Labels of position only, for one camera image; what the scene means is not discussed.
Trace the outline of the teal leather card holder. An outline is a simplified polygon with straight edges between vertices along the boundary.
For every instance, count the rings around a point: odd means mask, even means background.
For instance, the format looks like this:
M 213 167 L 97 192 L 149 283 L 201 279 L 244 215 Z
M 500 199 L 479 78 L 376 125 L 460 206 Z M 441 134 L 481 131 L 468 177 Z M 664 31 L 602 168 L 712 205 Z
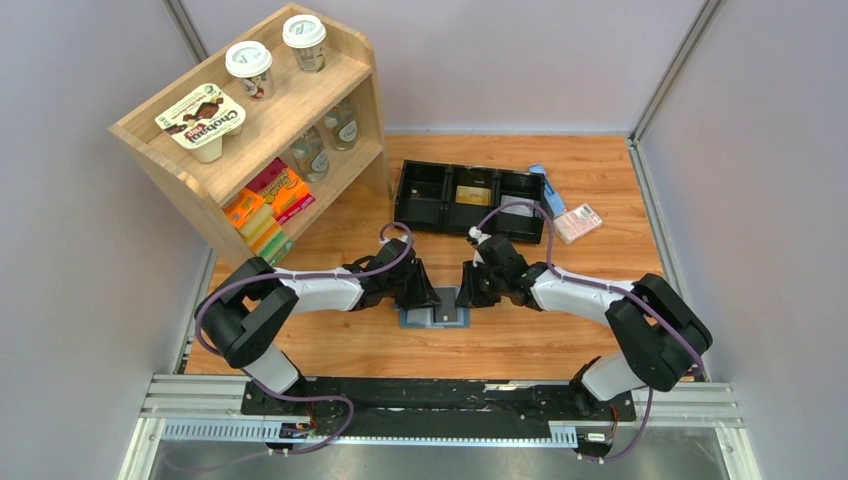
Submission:
M 434 308 L 420 308 L 414 310 L 399 310 L 399 325 L 402 328 L 420 328 L 420 329 L 459 329 L 469 328 L 471 325 L 471 315 L 468 308 L 458 308 L 455 305 L 456 296 L 459 292 L 458 286 L 440 286 L 436 287 L 435 291 L 441 298 L 441 305 L 454 305 L 461 315 L 463 325 L 454 328 L 438 328 L 433 325 Z

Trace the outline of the dark credit card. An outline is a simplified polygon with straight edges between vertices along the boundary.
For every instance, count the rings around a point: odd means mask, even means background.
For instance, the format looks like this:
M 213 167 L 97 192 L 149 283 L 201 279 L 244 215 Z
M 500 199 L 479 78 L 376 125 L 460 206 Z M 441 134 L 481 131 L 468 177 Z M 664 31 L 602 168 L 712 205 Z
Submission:
M 434 308 L 433 325 L 438 328 L 461 327 L 463 320 L 454 305 L 440 305 Z

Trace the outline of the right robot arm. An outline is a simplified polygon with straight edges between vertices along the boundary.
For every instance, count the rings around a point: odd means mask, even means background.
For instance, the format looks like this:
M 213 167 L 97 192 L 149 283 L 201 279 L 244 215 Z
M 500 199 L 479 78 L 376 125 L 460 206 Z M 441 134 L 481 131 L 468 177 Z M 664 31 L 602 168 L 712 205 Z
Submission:
M 458 306 L 488 308 L 507 298 L 519 307 L 577 315 L 612 331 L 618 353 L 589 361 L 572 380 L 570 403 L 579 416 L 598 417 L 613 397 L 630 390 L 668 392 L 702 369 L 713 337 L 663 277 L 602 280 L 547 262 L 529 264 L 501 234 L 474 228 L 467 240 L 475 254 L 463 264 Z

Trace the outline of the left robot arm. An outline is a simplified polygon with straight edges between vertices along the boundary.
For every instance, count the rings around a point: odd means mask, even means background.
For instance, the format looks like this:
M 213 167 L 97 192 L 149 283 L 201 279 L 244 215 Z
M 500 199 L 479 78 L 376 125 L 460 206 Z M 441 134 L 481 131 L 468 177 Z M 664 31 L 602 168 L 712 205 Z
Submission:
M 204 348 L 264 386 L 270 405 L 290 415 L 304 405 L 306 389 L 299 369 L 275 345 L 288 318 L 361 311 L 386 299 L 401 310 L 441 303 L 408 239 L 388 240 L 374 255 L 324 271 L 273 268 L 254 257 L 196 307 L 196 333 Z

